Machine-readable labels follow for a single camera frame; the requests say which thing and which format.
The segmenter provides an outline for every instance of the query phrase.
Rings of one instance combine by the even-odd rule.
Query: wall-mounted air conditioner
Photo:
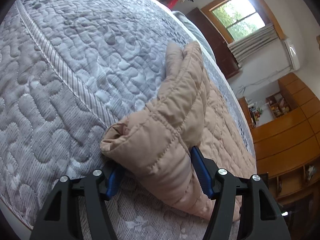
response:
[[[299,59],[297,56],[297,51],[296,51],[292,41],[289,38],[287,38],[284,40],[284,44],[285,44],[287,51],[289,53],[289,57],[291,60],[291,65],[292,65],[293,70],[298,70],[300,68],[300,63],[299,63]]]

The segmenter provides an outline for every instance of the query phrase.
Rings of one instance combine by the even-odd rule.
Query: bed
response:
[[[108,126],[141,110],[165,78],[168,41],[196,37],[155,0],[17,0],[0,26],[0,199],[32,230],[58,178],[101,168]],[[254,156],[243,112],[203,46],[204,66]],[[79,200],[84,239],[90,239]],[[126,174],[106,203],[120,240],[202,239],[203,219],[169,206]],[[231,231],[236,238],[238,223]]]

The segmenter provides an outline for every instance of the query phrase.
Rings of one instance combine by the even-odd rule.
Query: window frame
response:
[[[203,8],[201,8],[201,11],[209,18],[209,20],[213,23],[216,29],[224,37],[226,42],[230,44],[235,41],[234,38],[231,36],[227,28],[220,22],[220,20],[212,13],[214,9],[220,7],[221,5],[229,1],[230,0],[214,0],[206,6],[204,6]],[[279,38],[283,40],[285,37],[284,33],[266,2],[264,0],[249,0],[249,2],[255,8],[256,12],[260,15],[265,25],[273,23]]]

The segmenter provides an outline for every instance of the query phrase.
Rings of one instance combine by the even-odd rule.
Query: gray bedspread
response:
[[[59,177],[102,167],[106,128],[156,96],[168,41],[183,47],[192,39],[151,0],[15,2],[0,26],[0,197],[24,224],[33,227]],[[207,55],[209,76],[254,155],[239,105]],[[207,226],[130,174],[107,208],[120,240],[202,239]],[[80,210],[90,239],[82,199]]]

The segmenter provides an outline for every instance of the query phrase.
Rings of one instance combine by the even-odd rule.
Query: white wall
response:
[[[243,64],[242,71],[228,79],[237,98],[248,96],[289,73],[290,68],[288,66],[290,63],[283,46],[279,39],[273,41],[247,58]],[[242,86],[248,86],[244,93],[240,91]]]
[[[273,115],[269,109],[269,106],[267,104],[264,104],[261,106],[261,109],[263,110],[262,114],[260,115],[259,120],[256,122],[257,126],[264,125],[267,122],[271,122],[274,120]]]
[[[314,92],[320,99],[320,69],[314,67],[313,63],[299,69],[295,74]]]
[[[179,3],[174,9],[188,13],[193,8],[202,8],[213,0],[194,1],[194,3],[190,1]],[[316,36],[320,34],[320,27],[305,2],[303,0],[265,0],[265,2],[272,10],[285,35],[292,40],[301,68],[313,66],[320,69],[320,51],[316,42]],[[289,61],[284,55],[286,55],[286,51],[279,41],[268,45],[260,52],[252,55],[243,64],[242,73],[228,80],[235,94],[242,85],[255,83],[271,73],[286,67]],[[283,71],[276,78],[286,73],[286,71]],[[253,90],[259,89],[267,83],[268,81],[259,86],[247,88],[244,95],[250,94]],[[305,83],[309,86],[307,78],[305,78]]]
[[[246,96],[248,104],[257,102],[258,106],[262,106],[266,103],[266,98],[279,92],[280,87],[277,81],[272,82],[261,89],[252,92],[250,95]]]

